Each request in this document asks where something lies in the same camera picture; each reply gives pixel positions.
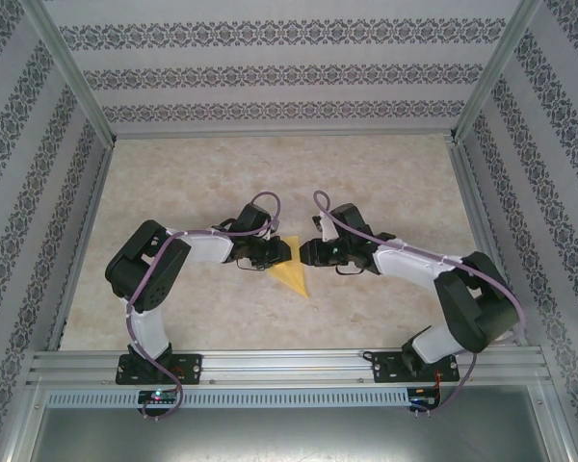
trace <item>robotic arm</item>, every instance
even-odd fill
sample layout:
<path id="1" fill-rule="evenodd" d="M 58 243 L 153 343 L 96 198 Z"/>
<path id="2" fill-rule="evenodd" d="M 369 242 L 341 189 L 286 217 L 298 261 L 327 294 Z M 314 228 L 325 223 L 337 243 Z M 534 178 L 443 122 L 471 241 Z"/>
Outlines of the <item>robotic arm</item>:
<path id="1" fill-rule="evenodd" d="M 264 270 L 291 259 L 290 247 L 280 237 L 271 237 L 276 231 L 272 227 L 247 235 L 271 221 L 268 212 L 250 203 L 237 218 L 230 218 L 210 230 L 190 231 L 169 243 L 135 300 L 130 315 L 127 315 L 131 317 L 130 326 L 137 339 L 131 342 L 128 349 L 132 361 L 137 363 L 136 369 L 140 371 L 138 375 L 158 381 L 163 378 L 163 373 L 144 358 L 142 350 L 166 369 L 171 362 L 171 343 L 165 333 L 160 305 L 169 294 L 187 258 L 189 262 L 218 263 L 246 259 L 253 270 Z M 157 255 L 165 241 L 175 233 L 174 229 L 148 220 L 112 259 L 105 270 L 105 278 L 125 306 L 148 272 L 148 261 Z"/>
<path id="2" fill-rule="evenodd" d="M 329 213 L 354 230 L 374 236 L 354 204 L 341 205 Z M 483 253 L 473 252 L 467 257 L 440 255 L 440 260 L 434 261 L 405 251 L 407 244 L 388 233 L 375 237 L 391 243 L 394 248 L 344 229 L 326 213 L 313 217 L 313 221 L 322 232 L 322 238 L 308 241 L 301 247 L 300 256 L 305 265 L 340 267 L 353 262 L 360 272 L 368 270 L 374 274 L 402 277 L 438 295 L 445 323 L 419 332 L 402 348 L 403 363 L 414 376 L 450 354 L 463 350 L 479 353 L 519 321 L 512 303 L 499 290 L 464 270 L 443 263 L 443 260 L 451 260 L 464 264 L 506 287 L 501 274 Z"/>

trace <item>aluminum frame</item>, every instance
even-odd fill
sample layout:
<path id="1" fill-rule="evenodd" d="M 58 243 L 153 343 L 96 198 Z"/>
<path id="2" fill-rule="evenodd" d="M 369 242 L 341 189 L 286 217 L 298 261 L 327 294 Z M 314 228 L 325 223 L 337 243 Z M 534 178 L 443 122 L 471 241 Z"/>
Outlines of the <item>aluminum frame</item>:
<path id="1" fill-rule="evenodd" d="M 375 348 L 373 351 L 399 350 Z M 187 390 L 327 390 L 373 391 L 382 388 L 430 386 L 423 383 L 375 383 L 364 350 L 231 350 L 198 351 L 202 354 L 199 385 Z M 13 431 L 0 460 L 29 461 L 52 391 L 145 390 L 155 386 L 121 386 L 115 382 L 116 351 L 37 352 L 15 416 Z M 466 373 L 469 355 L 458 356 L 460 375 Z M 563 410 L 539 346 L 496 346 L 478 356 L 466 386 L 526 386 L 551 461 L 578 461 Z M 444 383 L 443 387 L 454 384 Z"/>

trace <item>yellow triangular object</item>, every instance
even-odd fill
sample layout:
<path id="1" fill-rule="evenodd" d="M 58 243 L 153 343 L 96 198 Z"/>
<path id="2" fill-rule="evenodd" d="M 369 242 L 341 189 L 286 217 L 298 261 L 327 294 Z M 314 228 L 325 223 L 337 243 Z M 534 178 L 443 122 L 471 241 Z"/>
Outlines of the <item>yellow triangular object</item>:
<path id="1" fill-rule="evenodd" d="M 285 286 L 308 298 L 306 287 L 304 286 L 304 271 L 300 261 L 300 238 L 298 236 L 289 236 L 281 239 L 291 247 L 291 260 L 274 265 L 268 268 L 267 272 Z"/>

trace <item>black bracket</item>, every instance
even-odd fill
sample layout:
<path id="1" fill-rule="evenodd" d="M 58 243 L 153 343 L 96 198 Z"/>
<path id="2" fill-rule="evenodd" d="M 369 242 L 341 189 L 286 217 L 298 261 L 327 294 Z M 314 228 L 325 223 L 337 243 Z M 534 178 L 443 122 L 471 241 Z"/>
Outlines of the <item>black bracket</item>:
<path id="1" fill-rule="evenodd" d="M 116 372 L 116 383 L 118 385 L 173 384 L 173 381 L 163 373 L 158 374 L 155 369 L 151 372 L 149 369 L 142 368 L 137 356 L 139 356 L 138 353 L 122 354 L 120 356 L 118 371 Z M 200 354 L 173 353 L 163 366 L 178 377 L 182 385 L 198 385 L 201 378 L 202 361 L 203 356 Z"/>
<path id="2" fill-rule="evenodd" d="M 401 351 L 364 351 L 362 357 L 372 363 L 375 383 L 435 382 L 437 372 L 441 382 L 460 380 L 459 366 L 453 354 L 429 365 L 418 374 L 411 373 L 405 366 Z"/>

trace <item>cable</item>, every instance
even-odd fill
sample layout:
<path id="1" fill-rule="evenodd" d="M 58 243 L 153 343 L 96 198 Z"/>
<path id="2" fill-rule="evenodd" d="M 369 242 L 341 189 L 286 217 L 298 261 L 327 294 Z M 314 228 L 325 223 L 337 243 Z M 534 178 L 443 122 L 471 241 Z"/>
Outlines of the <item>cable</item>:
<path id="1" fill-rule="evenodd" d="M 150 276 L 152 275 L 152 273 L 154 272 L 154 270 L 158 266 L 158 262 L 161 260 L 161 257 L 163 256 L 163 254 L 167 250 L 167 247 L 169 247 L 169 245 L 171 244 L 171 242 L 174 239 L 177 239 L 181 236 L 193 235 L 193 234 L 204 235 L 204 236 L 215 235 L 215 236 L 226 236 L 226 237 L 253 236 L 253 235 L 261 233 L 262 231 L 267 231 L 268 229 L 270 229 L 272 227 L 277 228 L 278 227 L 278 217 L 280 216 L 280 197 L 278 197 L 277 194 L 275 194 L 274 192 L 271 192 L 271 191 L 260 192 L 250 201 L 250 204 L 254 204 L 255 200 L 257 200 L 259 197 L 264 196 L 264 195 L 270 195 L 271 197 L 273 197 L 276 200 L 276 212 L 275 212 L 274 216 L 272 217 L 272 219 L 270 219 L 266 224 L 264 224 L 260 228 L 253 229 L 252 231 L 244 231 L 244 232 L 239 232 L 239 233 L 229 233 L 228 231 L 220 231 L 218 229 L 194 229 L 194 230 L 190 230 L 190 231 L 178 231 L 176 233 L 173 233 L 171 236 L 169 236 L 167 238 L 167 240 L 163 242 L 163 245 L 161 245 L 161 248 L 159 248 L 158 252 L 156 253 L 156 256 L 154 257 L 154 260 L 150 264 L 149 268 L 147 269 L 147 271 L 144 274 L 144 277 L 142 278 L 141 282 L 139 283 L 139 286 L 137 286 L 137 289 L 135 290 L 133 295 L 128 299 L 128 302 L 126 303 L 126 329 L 128 330 L 128 335 L 130 336 L 130 338 L 133 342 L 133 345 L 139 351 L 139 353 L 152 366 L 154 366 L 157 370 L 159 370 L 164 375 L 169 377 L 175 383 L 175 391 L 179 394 L 179 398 L 175 401 L 175 405 L 170 410 L 168 410 L 165 414 L 160 415 L 160 416 L 155 416 L 154 417 L 155 421 L 160 421 L 161 419 L 165 419 L 179 409 L 179 407 L 182 404 L 182 401 L 184 399 L 184 388 L 182 387 L 182 383 L 180 382 L 179 378 L 177 378 L 172 372 L 168 371 L 163 366 L 161 366 L 158 362 L 156 362 L 154 360 L 154 358 L 152 358 L 144 350 L 144 348 L 139 344 L 139 340 L 137 339 L 137 335 L 135 334 L 135 330 L 133 329 L 133 322 L 132 322 L 132 313 L 134 310 L 135 302 L 137 301 L 139 296 L 144 291 L 144 288 L 145 288 L 145 285 L 147 284 L 147 281 L 149 281 Z M 151 403 L 151 401 L 147 401 L 144 403 L 144 406 L 142 407 L 142 414 L 144 415 L 144 419 L 148 419 L 149 417 L 151 417 L 148 414 L 146 414 L 146 412 L 145 412 L 145 409 L 147 408 L 147 406 L 150 403 Z"/>
<path id="2" fill-rule="evenodd" d="M 325 206 L 319 201 L 319 196 L 322 196 L 326 200 Z M 355 228 L 352 228 L 351 226 L 343 223 L 341 220 L 339 220 L 338 218 L 336 218 L 335 216 L 333 216 L 329 212 L 329 206 L 331 205 L 331 199 L 329 198 L 329 195 L 326 192 L 323 192 L 321 190 L 317 190 L 312 194 L 312 197 L 313 197 L 313 200 L 315 201 L 315 204 L 317 205 L 317 207 L 319 207 L 319 210 L 321 210 L 321 212 L 326 217 L 331 219 L 334 222 L 334 224 L 340 226 L 343 229 L 346 229 L 350 233 L 353 233 L 356 236 L 359 236 L 360 238 L 366 239 L 368 241 L 371 241 L 371 242 L 379 244 L 379 245 L 384 245 L 386 247 L 391 247 L 391 248 L 395 248 L 395 249 L 400 250 L 400 251 L 412 253 L 412 254 L 418 255 L 420 257 L 426 257 L 429 260 L 433 260 L 434 262 L 437 262 L 437 263 L 445 263 L 447 265 L 451 265 L 455 268 L 458 268 L 459 270 L 466 271 L 469 274 L 472 274 L 472 275 L 484 280 L 485 282 L 487 282 L 488 284 L 493 286 L 495 289 L 499 290 L 504 296 L 506 296 L 508 298 L 508 300 L 512 303 L 513 307 L 515 308 L 516 313 L 518 314 L 518 322 L 520 324 L 521 329 L 524 330 L 526 328 L 527 317 L 524 313 L 524 310 L 522 309 L 522 306 L 520 305 L 520 302 L 512 294 L 512 292 L 510 292 L 510 290 L 507 287 L 505 287 L 503 284 L 499 283 L 499 281 L 493 279 L 492 277 L 488 276 L 487 274 L 484 274 L 483 272 L 481 272 L 477 269 L 473 269 L 471 267 L 468 267 L 467 265 L 464 265 L 464 264 L 459 263 L 459 262 L 455 262 L 454 260 L 450 260 L 449 258 L 446 258 L 446 257 L 441 258 L 440 255 L 436 255 L 436 254 L 431 253 L 427 250 L 422 250 L 420 248 L 415 248 L 415 247 L 412 247 L 412 246 L 406 245 L 406 244 L 399 245 L 399 244 L 387 242 L 387 241 L 384 241 L 382 239 L 376 238 L 375 236 L 370 236 L 366 233 L 362 233 L 361 231 L 359 231 Z M 460 389 L 464 386 L 466 381 L 469 379 L 469 376 L 473 372 L 477 358 L 478 358 L 477 354 L 473 353 L 473 360 L 471 361 L 471 365 L 469 366 L 467 373 L 464 375 L 462 380 L 456 386 L 456 388 L 454 389 L 452 394 L 449 397 L 447 397 L 445 399 L 445 401 L 443 401 L 442 403 L 440 403 L 438 405 L 438 407 L 436 408 L 437 410 L 442 409 L 443 407 L 447 406 L 451 401 L 456 399 L 456 397 L 458 396 L 458 394 L 460 392 Z"/>

